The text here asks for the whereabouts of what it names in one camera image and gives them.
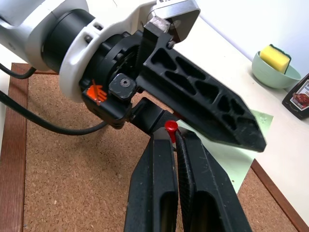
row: green paper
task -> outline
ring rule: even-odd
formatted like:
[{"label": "green paper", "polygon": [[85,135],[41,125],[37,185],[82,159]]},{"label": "green paper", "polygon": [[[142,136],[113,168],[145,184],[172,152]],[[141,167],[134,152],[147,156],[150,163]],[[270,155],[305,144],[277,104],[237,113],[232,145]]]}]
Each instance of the green paper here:
[{"label": "green paper", "polygon": [[[273,116],[255,110],[251,110],[251,112],[255,116],[264,137],[266,137]],[[203,145],[227,172],[237,193],[258,152],[211,142],[183,121],[179,120],[177,123],[180,127],[194,131],[198,135]]]}]

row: yellow sponge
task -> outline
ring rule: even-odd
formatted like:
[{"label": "yellow sponge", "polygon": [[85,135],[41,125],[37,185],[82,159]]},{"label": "yellow sponge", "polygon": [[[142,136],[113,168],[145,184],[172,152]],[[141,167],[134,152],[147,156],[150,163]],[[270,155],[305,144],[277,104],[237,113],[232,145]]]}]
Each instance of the yellow sponge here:
[{"label": "yellow sponge", "polygon": [[288,54],[285,54],[272,44],[260,51],[260,58],[269,66],[284,74],[291,62],[291,57]]}]

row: red cap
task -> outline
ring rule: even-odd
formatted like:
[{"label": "red cap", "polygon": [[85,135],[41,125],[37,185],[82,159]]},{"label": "red cap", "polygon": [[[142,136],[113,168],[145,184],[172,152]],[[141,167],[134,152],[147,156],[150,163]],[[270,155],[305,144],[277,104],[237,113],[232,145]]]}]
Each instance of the red cap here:
[{"label": "red cap", "polygon": [[165,129],[168,131],[172,143],[176,142],[175,132],[178,130],[177,122],[170,120],[165,123]]}]

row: white wall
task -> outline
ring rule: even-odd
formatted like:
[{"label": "white wall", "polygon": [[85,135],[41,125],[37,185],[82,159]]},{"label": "white wall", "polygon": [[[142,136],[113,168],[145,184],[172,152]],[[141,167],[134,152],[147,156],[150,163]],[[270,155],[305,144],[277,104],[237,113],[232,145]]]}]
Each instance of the white wall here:
[{"label": "white wall", "polygon": [[[302,76],[309,73],[309,0],[196,1],[202,18],[248,59],[272,43],[292,56],[291,65]],[[297,131],[291,134],[291,141],[295,139]],[[295,154],[291,147],[289,156],[281,156],[280,150],[276,147],[273,155],[261,154],[257,160],[308,223],[309,152]]]},{"label": "white wall", "polygon": [[202,18],[248,59],[272,43],[302,77],[309,73],[308,0],[196,1]]}]

